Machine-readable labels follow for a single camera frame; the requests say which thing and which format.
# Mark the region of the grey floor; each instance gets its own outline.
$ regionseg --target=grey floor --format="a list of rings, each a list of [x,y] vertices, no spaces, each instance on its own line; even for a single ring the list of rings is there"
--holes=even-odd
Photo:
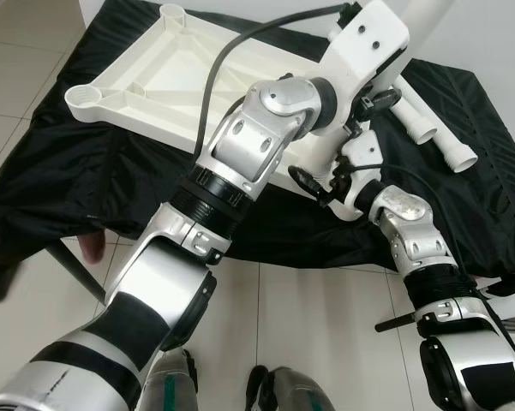
[[[0,8],[0,165],[83,33],[76,0],[7,0]],[[75,239],[65,239],[80,257]],[[130,241],[107,233],[104,260],[89,267],[106,283]],[[293,270],[227,259],[189,343],[203,411],[242,410],[257,363],[291,366],[318,381],[337,410],[436,409],[414,326],[383,334],[374,324],[411,309],[400,278],[374,265]],[[46,252],[26,262],[0,305],[0,385],[46,344],[100,307]]]

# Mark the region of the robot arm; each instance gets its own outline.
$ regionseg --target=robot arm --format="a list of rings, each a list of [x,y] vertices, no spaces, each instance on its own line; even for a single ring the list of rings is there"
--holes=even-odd
[[[134,409],[154,356],[184,344],[206,310],[206,264],[221,260],[288,144],[331,121],[321,106],[333,92],[319,78],[256,83],[132,246],[106,309],[26,364],[0,410]]]
[[[318,73],[262,81],[249,90],[132,247],[103,313],[26,364],[0,391],[0,410],[134,409],[153,357],[185,343],[201,319],[215,288],[207,265],[222,259],[284,149],[317,129],[327,149],[318,145],[310,157],[316,170],[325,164],[329,172],[347,132],[347,144],[355,147],[344,154],[352,154],[359,141],[374,140],[360,122],[396,102],[395,93],[374,89],[372,79],[407,45],[407,29],[381,2],[352,17]],[[360,165],[357,156],[346,157]],[[337,179],[342,175],[334,172],[332,194],[304,170],[294,174],[324,204],[338,200],[368,214],[391,242],[426,338],[422,360],[434,401],[450,411],[515,402],[515,353],[458,273],[428,204],[386,188],[375,180],[380,175],[366,174],[357,185]],[[356,174],[348,177],[356,181]]]
[[[515,403],[515,350],[459,272],[430,205],[375,181],[356,206],[390,242],[425,338],[421,360],[434,403],[446,411]]]

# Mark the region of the table leg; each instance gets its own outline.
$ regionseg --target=table leg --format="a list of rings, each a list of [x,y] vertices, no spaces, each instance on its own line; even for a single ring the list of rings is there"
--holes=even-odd
[[[78,282],[101,303],[105,303],[105,290],[86,270],[86,267],[70,252],[61,240],[55,240],[46,250],[59,264],[67,269]]]

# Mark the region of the black fabric cover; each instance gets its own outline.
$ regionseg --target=black fabric cover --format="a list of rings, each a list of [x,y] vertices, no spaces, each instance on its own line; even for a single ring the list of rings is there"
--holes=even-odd
[[[179,177],[187,153],[108,123],[77,122],[63,100],[91,82],[159,17],[159,6],[107,0],[67,62],[57,84],[34,112],[31,127],[0,173],[0,265],[12,265],[50,241],[107,227],[136,238]],[[242,31],[254,23],[208,13],[202,19]],[[284,29],[259,40],[318,61],[325,39]],[[389,164],[427,180],[443,199],[470,273],[515,274],[515,144],[476,77],[413,61],[404,72],[447,126],[480,157],[455,175],[432,142],[416,146],[390,114],[373,123]],[[406,176],[383,173],[408,192],[430,199]],[[444,222],[435,214],[437,227]],[[360,219],[339,221],[312,200],[269,185],[234,235],[228,255],[293,267],[375,263],[394,268],[377,228]]]

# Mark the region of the circular hole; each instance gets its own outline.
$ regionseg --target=circular hole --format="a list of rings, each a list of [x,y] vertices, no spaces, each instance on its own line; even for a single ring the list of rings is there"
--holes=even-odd
[[[456,173],[460,173],[461,171],[465,171],[466,169],[469,169],[474,165],[474,163],[478,161],[478,158],[471,158],[466,161],[463,161],[458,167],[455,167],[455,170],[453,170]]]
[[[260,152],[265,152],[266,150],[268,150],[268,147],[271,146],[271,141],[272,140],[270,137],[263,141],[263,144],[260,145]]]
[[[437,131],[438,130],[436,128],[430,129],[416,141],[416,144],[420,146],[421,144],[425,144],[427,141],[430,141],[436,135]]]
[[[65,94],[65,100],[76,107],[91,107],[102,99],[101,91],[89,85],[71,87]]]
[[[232,128],[232,133],[234,135],[240,133],[242,131],[242,128],[243,128],[243,120],[240,120],[239,122],[237,122],[234,127]]]
[[[181,20],[185,16],[185,9],[177,4],[164,4],[160,7],[160,14],[171,19]]]

